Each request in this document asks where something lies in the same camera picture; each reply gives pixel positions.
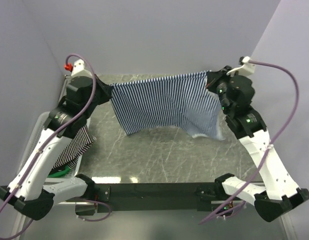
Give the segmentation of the blue white striped tank top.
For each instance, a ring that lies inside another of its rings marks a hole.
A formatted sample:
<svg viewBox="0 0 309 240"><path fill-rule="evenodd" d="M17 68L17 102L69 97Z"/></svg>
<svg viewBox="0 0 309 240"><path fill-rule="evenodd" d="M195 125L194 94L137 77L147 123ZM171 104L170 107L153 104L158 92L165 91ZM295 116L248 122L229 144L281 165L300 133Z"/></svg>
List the blue white striped tank top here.
<svg viewBox="0 0 309 240"><path fill-rule="evenodd" d="M175 127L192 138L223 140L216 94L206 89L207 71L112 84L111 105L126 135Z"/></svg>

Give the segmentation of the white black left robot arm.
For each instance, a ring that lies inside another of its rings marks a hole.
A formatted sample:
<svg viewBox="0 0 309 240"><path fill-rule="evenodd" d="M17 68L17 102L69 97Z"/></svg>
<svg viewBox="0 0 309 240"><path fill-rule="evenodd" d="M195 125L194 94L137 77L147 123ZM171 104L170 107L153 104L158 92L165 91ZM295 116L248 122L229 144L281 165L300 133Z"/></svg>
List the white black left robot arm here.
<svg viewBox="0 0 309 240"><path fill-rule="evenodd" d="M55 185L45 185L45 181L62 152L86 127L95 108L111 99L112 90L98 77L74 77L57 107L49 112L38 143L22 170L9 185L0 186L0 199L35 221L61 202L73 198L93 200L95 182L84 174Z"/></svg>

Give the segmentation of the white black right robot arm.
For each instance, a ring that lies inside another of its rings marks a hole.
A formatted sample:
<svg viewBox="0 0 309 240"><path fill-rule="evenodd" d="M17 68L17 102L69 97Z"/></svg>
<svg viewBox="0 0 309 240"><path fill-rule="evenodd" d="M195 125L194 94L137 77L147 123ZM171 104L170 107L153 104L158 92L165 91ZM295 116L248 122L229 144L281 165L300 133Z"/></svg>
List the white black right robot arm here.
<svg viewBox="0 0 309 240"><path fill-rule="evenodd" d="M206 89L217 94L227 126L249 153L264 185L254 185L253 176L247 181L230 173L216 178L214 195L226 200L202 222L230 212L225 206L235 198L253 205L266 222L272 222L309 200L309 190L299 187L290 176L273 146L274 140L263 118L251 105L255 89L249 74L226 66L219 71L210 70L206 75Z"/></svg>

